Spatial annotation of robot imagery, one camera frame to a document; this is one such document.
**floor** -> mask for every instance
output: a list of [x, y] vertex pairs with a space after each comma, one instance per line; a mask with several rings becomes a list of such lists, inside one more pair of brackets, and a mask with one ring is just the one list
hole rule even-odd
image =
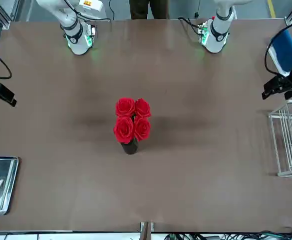
[[[165, 240], [167, 234], [153, 233], [151, 240]], [[218, 236], [225, 238], [224, 234], [203, 234], [204, 237]], [[140, 233], [62, 233], [62, 234], [27, 234], [27, 235], [0, 235], [0, 240], [139, 240]], [[268, 237], [266, 240], [277, 240], [274, 237]]]

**dark pants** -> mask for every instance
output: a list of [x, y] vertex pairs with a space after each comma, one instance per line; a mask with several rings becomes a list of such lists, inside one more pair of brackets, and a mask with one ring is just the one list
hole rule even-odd
[[129, 0], [131, 19], [147, 19], [149, 2], [155, 19], [168, 18], [168, 0]]

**table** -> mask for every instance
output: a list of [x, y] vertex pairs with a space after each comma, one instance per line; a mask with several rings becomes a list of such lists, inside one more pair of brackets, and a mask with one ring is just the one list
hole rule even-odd
[[[177, 20], [97, 25], [84, 56], [67, 49], [57, 23], [2, 32], [17, 106], [0, 101], [0, 155], [21, 162], [0, 231], [292, 227], [292, 179], [276, 176], [267, 117], [283, 95], [261, 98], [272, 78], [265, 49], [284, 20], [235, 20], [219, 54]], [[151, 135], [135, 155], [113, 135], [120, 97], [151, 106]]]

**wire basket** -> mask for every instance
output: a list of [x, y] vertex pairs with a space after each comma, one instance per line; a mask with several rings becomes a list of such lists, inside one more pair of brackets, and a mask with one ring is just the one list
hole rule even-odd
[[278, 176], [292, 178], [292, 100], [269, 114], [278, 160]]

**metal tray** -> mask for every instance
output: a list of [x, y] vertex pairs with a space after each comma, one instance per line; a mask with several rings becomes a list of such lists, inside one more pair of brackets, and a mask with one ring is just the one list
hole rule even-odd
[[0, 215], [8, 211], [10, 197], [15, 182], [19, 159], [16, 156], [0, 156]]

